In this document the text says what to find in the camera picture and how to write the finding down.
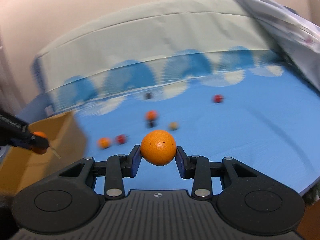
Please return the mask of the red tomato fruit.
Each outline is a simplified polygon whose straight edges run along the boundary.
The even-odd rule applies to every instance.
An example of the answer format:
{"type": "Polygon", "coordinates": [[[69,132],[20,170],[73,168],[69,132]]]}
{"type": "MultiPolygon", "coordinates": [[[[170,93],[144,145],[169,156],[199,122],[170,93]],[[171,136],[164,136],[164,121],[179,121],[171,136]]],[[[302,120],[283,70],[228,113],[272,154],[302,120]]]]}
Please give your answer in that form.
{"type": "Polygon", "coordinates": [[[127,141],[128,141],[128,136],[125,134],[119,134],[115,137],[115,142],[118,145],[123,145],[123,144],[127,143],[127,141]]]}

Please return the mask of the small orange fruit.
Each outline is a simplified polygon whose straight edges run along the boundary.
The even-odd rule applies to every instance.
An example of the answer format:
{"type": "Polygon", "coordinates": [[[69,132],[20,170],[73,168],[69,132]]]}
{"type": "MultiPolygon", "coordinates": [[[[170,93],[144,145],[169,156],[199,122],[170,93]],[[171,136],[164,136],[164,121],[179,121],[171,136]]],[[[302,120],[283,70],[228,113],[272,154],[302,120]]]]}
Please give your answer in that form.
{"type": "Polygon", "coordinates": [[[176,155],[176,141],[169,132],[158,129],[143,138],[140,153],[149,163],[164,166],[170,163],[176,155]]]}

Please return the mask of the olive green small fruit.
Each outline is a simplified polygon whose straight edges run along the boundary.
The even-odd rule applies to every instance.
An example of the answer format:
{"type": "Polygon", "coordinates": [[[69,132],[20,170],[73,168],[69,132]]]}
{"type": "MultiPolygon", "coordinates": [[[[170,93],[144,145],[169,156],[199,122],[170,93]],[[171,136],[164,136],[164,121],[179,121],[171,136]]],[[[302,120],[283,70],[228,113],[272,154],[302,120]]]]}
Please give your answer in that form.
{"type": "Polygon", "coordinates": [[[178,128],[179,128],[178,122],[171,122],[171,123],[169,124],[169,129],[170,129],[171,131],[175,131],[175,130],[177,130],[178,128]]]}

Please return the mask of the orange fruit with stem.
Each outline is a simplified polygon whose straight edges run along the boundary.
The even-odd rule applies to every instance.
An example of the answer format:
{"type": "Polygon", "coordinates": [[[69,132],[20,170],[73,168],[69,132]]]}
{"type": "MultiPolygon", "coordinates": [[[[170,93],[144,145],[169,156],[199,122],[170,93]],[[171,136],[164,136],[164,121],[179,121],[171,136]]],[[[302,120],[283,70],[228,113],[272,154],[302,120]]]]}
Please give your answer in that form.
{"type": "Polygon", "coordinates": [[[156,110],[147,111],[145,114],[146,121],[155,121],[158,118],[158,113],[156,110]]]}

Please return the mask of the small red cherry fruit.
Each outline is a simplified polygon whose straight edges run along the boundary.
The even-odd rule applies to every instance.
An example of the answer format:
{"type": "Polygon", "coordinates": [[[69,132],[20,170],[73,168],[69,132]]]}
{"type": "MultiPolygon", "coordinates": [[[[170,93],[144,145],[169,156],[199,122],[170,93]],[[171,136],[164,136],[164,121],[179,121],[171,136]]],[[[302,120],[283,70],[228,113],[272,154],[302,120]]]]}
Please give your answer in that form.
{"type": "Polygon", "coordinates": [[[212,101],[214,103],[222,103],[224,101],[224,97],[221,94],[216,94],[212,97],[212,101]]]}

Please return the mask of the dark purple grape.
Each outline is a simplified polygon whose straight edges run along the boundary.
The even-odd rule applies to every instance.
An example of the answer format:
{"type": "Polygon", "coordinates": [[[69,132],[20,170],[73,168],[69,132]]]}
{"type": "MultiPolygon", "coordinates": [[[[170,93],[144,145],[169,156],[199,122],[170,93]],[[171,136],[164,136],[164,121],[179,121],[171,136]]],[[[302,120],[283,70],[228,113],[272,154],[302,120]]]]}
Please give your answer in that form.
{"type": "Polygon", "coordinates": [[[147,126],[148,126],[149,128],[155,127],[155,126],[156,126],[155,120],[148,120],[148,121],[147,121],[147,126]]]}

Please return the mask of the black grape near pattern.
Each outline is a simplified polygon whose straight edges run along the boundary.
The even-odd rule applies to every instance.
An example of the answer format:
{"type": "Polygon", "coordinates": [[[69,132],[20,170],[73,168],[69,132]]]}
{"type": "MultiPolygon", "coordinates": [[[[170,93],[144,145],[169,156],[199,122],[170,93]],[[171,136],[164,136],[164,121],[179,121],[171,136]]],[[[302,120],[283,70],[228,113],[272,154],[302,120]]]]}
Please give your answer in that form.
{"type": "Polygon", "coordinates": [[[153,93],[152,92],[147,92],[144,94],[144,99],[149,100],[153,98],[153,93]]]}

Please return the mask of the blue patterned bed sheet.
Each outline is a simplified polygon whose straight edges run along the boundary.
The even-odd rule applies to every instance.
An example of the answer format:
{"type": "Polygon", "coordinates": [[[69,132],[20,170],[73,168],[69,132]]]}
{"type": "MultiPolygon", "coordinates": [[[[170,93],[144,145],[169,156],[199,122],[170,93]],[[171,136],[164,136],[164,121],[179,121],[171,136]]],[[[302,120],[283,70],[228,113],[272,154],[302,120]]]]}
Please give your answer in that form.
{"type": "Polygon", "coordinates": [[[33,72],[41,94],[19,117],[71,112],[84,154],[97,161],[129,153],[156,110],[157,129],[178,122],[172,135],[187,154],[234,157],[299,193],[319,180],[319,94],[234,0],[166,0],[101,16],[43,48],[33,72]],[[119,134],[127,143],[115,142],[119,134]]]}

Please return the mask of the grey white pillow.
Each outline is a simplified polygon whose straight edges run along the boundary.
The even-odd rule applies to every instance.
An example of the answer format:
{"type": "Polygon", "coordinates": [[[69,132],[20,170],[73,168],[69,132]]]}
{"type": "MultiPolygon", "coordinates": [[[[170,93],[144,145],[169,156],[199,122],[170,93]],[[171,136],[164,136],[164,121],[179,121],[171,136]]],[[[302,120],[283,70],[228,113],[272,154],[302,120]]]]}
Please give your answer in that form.
{"type": "Polygon", "coordinates": [[[276,40],[299,72],[319,89],[319,26],[274,0],[235,0],[276,40]]]}

